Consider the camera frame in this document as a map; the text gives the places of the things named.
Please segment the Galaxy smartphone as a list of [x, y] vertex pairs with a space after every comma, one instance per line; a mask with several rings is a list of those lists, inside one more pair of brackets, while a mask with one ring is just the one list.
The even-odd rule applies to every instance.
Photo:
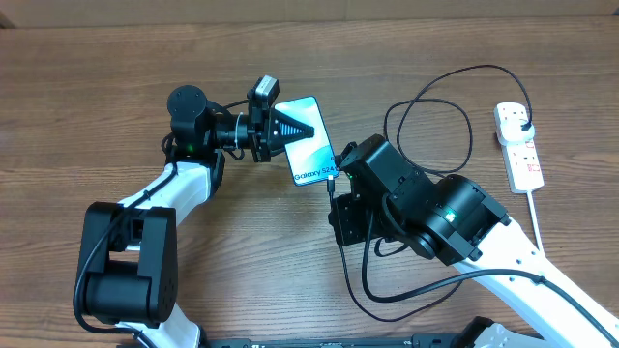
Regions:
[[285, 145], [294, 184], [305, 186], [325, 181], [330, 176], [337, 178], [339, 171], [334, 150], [317, 99], [308, 96], [280, 102], [275, 110], [314, 129], [313, 137]]

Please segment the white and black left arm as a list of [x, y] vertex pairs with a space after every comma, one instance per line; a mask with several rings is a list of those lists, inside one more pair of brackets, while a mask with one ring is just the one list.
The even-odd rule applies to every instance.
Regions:
[[277, 82], [260, 78], [247, 113], [207, 99], [196, 86], [168, 97], [171, 132], [162, 174], [118, 203], [86, 210], [73, 295], [74, 317], [94, 334], [131, 334], [144, 347], [206, 347], [204, 330], [177, 303], [177, 227], [219, 188], [225, 158], [250, 151], [267, 162], [315, 128], [278, 111]]

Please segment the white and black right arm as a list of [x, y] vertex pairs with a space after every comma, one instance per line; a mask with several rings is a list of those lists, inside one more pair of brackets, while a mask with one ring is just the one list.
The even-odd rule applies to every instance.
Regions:
[[521, 226], [475, 182], [450, 174], [438, 182], [408, 162], [385, 137], [349, 143], [335, 157], [351, 191], [332, 201], [337, 243], [396, 240], [457, 274], [397, 295], [366, 296], [392, 304], [473, 279], [554, 347], [615, 347], [618, 319], [555, 267]]

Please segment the white charger plug adapter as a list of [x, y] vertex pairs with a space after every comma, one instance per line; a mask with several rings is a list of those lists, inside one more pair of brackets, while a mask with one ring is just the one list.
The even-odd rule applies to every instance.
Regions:
[[529, 129], [524, 130], [522, 127], [523, 125], [519, 119], [500, 119], [497, 125], [499, 143], [503, 146], [512, 146], [532, 140], [536, 133], [535, 128], [531, 126]]

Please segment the white power strip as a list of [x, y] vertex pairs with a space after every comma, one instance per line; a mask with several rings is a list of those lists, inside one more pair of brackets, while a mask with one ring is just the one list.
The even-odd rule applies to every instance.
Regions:
[[[524, 126], [528, 122], [527, 109], [517, 102], [500, 102], [493, 110], [496, 135], [500, 119], [519, 119]], [[523, 144], [501, 145], [510, 189], [513, 193], [527, 193], [540, 189], [544, 184], [543, 172], [534, 140]]]

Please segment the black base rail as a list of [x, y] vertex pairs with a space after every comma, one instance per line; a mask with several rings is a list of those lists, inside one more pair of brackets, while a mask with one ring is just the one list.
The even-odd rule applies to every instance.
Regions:
[[206, 344], [212, 348], [455, 348], [455, 347], [548, 347], [535, 337], [504, 332], [503, 335], [482, 333], [473, 341], [464, 340], [458, 333], [416, 333], [406, 338], [333, 338], [251, 341], [249, 339], [220, 339]]

